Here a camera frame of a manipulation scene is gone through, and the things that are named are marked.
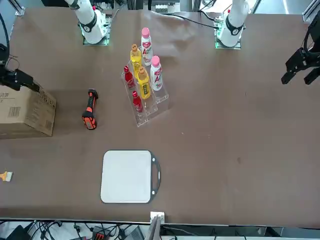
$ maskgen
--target cardboard box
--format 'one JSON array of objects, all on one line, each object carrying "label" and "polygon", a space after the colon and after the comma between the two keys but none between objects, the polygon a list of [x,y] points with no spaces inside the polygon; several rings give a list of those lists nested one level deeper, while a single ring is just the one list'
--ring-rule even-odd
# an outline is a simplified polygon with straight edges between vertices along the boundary
[{"label": "cardboard box", "polygon": [[52,136],[57,101],[40,88],[0,85],[0,139]]}]

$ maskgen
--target red bottle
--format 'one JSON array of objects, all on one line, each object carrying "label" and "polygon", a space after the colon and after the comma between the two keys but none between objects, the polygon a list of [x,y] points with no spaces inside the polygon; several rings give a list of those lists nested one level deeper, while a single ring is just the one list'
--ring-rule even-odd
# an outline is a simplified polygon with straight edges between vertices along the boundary
[{"label": "red bottle", "polygon": [[138,96],[138,93],[136,91],[133,91],[132,92],[132,96],[133,96],[133,105],[136,109],[136,111],[138,113],[142,113],[142,101],[141,101],[141,98]]},{"label": "red bottle", "polygon": [[124,66],[124,79],[129,89],[135,87],[134,77],[132,76],[132,73],[129,71],[128,66]]}]

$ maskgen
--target pink bottle cap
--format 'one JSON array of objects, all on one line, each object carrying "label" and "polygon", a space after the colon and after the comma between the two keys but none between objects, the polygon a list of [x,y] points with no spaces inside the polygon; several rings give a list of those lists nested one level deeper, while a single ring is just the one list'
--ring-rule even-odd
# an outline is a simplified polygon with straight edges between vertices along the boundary
[{"label": "pink bottle cap", "polygon": [[142,37],[147,39],[150,36],[149,28],[147,27],[142,28],[141,34],[142,34]]},{"label": "pink bottle cap", "polygon": [[132,96],[133,96],[134,99],[136,99],[138,97],[138,93],[136,91],[133,91],[132,92]]},{"label": "pink bottle cap", "polygon": [[151,59],[151,63],[155,68],[158,67],[160,64],[160,58],[158,56],[153,56]]}]

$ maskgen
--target barcode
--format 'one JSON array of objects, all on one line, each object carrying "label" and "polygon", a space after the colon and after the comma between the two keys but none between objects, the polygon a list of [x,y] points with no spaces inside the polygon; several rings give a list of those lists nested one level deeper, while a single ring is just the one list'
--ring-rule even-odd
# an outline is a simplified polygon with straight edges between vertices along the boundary
[{"label": "barcode", "polygon": [[50,121],[48,121],[48,120],[46,120],[45,121],[45,126],[44,126],[46,129],[48,129],[48,130],[50,130],[51,129],[51,127],[52,127],[52,122],[50,122]]},{"label": "barcode", "polygon": [[17,118],[20,113],[20,108],[19,106],[11,106],[9,109],[8,117],[9,118]]}]

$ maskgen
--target white cutting board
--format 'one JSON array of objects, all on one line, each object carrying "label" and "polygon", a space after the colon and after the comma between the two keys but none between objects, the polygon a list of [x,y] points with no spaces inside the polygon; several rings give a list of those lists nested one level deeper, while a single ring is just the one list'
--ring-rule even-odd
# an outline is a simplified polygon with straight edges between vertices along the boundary
[{"label": "white cutting board", "polygon": [[[158,186],[152,187],[152,165]],[[160,185],[160,166],[148,150],[109,150],[103,156],[101,200],[104,203],[149,203]]]}]

